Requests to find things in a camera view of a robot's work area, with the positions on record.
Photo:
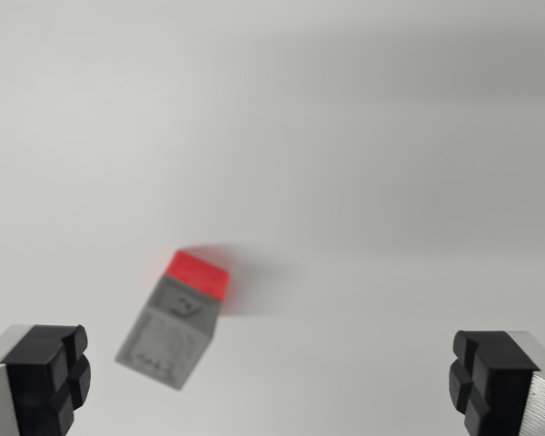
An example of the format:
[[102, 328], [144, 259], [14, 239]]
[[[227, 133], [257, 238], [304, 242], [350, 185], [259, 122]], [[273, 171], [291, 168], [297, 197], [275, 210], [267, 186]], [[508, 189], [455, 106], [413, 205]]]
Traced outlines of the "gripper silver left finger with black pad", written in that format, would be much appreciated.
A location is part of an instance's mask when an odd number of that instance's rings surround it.
[[0, 436], [66, 435], [91, 383], [82, 325], [15, 324], [0, 335]]

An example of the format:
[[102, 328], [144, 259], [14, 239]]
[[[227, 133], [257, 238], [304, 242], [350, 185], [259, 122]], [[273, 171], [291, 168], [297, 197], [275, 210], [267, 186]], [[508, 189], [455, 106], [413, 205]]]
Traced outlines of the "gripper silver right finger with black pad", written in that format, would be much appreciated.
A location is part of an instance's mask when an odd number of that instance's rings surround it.
[[529, 332], [458, 331], [453, 407], [476, 436], [545, 436], [545, 348]]

